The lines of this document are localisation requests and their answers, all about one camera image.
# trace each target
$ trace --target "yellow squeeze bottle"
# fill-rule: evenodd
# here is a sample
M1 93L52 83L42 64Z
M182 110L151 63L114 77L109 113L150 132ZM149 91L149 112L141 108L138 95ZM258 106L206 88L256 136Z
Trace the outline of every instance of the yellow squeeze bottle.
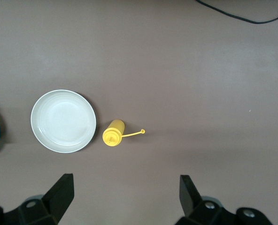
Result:
M123 137L138 135L138 134L144 134L145 130L141 129L141 131L129 134L129 135L123 135L124 134L124 122L122 120L113 120L108 128L103 132L102 139L105 142L106 145L114 147L119 145Z

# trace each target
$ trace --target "plate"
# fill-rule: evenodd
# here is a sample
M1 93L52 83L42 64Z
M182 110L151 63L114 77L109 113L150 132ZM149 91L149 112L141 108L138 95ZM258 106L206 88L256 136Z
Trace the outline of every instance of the plate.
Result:
M35 103L31 128L46 148L71 153L92 140L96 117L89 102L81 95L70 90L53 90Z

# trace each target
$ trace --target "gray table surface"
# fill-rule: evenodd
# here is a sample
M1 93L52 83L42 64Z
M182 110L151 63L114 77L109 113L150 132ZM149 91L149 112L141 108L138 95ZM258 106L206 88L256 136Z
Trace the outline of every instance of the gray table surface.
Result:
M278 1L212 4L278 16ZM75 153L46 149L31 130L33 105L56 89L97 116ZM146 133L106 146L117 118ZM230 212L253 207L278 224L278 21L253 25L194 0L0 1L0 127L5 211L73 173L61 225L173 225L189 174Z

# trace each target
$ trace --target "screw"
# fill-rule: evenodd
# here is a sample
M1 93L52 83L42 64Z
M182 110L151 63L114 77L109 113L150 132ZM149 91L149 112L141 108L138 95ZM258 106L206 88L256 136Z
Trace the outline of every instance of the screw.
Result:
M215 208L215 205L212 203L212 202L206 202L205 203L205 206L208 208L208 209L214 209Z
M243 210L243 214L246 215L247 217L254 218L255 214L251 210Z
M27 203L26 207L27 207L27 208L31 208L31 207L33 207L35 204L36 204L36 202L29 202L29 203Z

